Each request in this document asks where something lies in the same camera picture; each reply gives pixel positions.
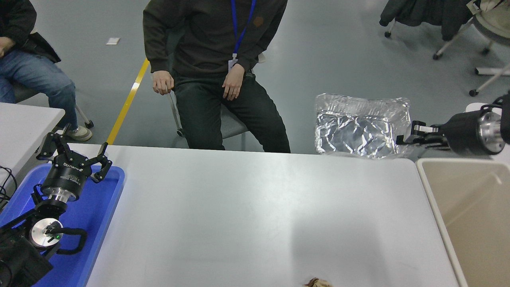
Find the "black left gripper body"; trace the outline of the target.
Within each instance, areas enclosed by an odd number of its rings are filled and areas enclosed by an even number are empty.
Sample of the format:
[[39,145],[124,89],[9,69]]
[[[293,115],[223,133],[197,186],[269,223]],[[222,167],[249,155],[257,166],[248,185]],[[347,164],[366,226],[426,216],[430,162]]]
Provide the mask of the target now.
[[51,169],[41,186],[44,195],[49,196],[52,190],[60,188],[69,191],[73,198],[80,197],[92,169],[85,165],[88,158],[83,155],[74,154],[71,159],[68,160],[64,154],[54,157]]

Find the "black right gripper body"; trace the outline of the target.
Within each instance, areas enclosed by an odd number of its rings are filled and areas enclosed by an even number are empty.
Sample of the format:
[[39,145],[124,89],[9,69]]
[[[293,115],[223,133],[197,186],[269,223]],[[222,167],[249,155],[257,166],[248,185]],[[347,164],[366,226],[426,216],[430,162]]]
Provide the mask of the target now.
[[482,112],[458,113],[441,125],[440,133],[446,138],[452,151],[461,156],[484,155],[479,119]]

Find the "person's right hand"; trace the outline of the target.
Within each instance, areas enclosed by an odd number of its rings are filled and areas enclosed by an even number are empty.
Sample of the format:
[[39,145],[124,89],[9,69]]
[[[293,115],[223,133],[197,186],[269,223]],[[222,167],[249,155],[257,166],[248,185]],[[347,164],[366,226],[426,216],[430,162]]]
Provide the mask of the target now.
[[153,91],[165,96],[171,93],[174,85],[174,79],[169,71],[154,71],[152,73]]

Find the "person's hand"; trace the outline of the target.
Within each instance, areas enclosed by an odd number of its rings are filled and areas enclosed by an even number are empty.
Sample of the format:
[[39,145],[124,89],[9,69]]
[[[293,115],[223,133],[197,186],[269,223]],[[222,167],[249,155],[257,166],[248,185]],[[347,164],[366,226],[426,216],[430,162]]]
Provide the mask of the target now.
[[8,37],[0,37],[0,58],[15,46],[15,41]]

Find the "person's left hand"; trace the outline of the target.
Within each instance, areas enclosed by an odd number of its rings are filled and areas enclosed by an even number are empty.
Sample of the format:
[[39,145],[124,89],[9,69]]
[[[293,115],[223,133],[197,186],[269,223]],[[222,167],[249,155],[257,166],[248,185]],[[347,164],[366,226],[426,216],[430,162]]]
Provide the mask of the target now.
[[239,97],[244,74],[244,67],[237,63],[229,70],[222,84],[222,88],[224,89],[223,98],[225,100],[235,100]]

